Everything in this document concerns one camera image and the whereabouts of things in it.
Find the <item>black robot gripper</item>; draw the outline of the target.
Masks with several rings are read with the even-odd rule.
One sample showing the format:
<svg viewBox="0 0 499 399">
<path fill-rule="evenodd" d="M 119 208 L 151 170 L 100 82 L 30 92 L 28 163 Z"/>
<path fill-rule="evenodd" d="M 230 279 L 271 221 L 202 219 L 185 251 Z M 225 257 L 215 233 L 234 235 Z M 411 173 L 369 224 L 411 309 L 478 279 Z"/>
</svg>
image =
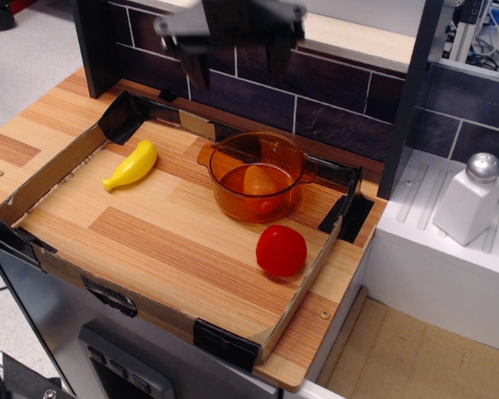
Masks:
<svg viewBox="0 0 499 399">
<path fill-rule="evenodd" d="M 161 17 L 154 29 L 163 46 L 181 52 L 180 63 L 193 85 L 210 88 L 210 49 L 266 44 L 272 82 L 280 82 L 291 46 L 304 38 L 304 5 L 282 1 L 199 1 Z"/>
</svg>

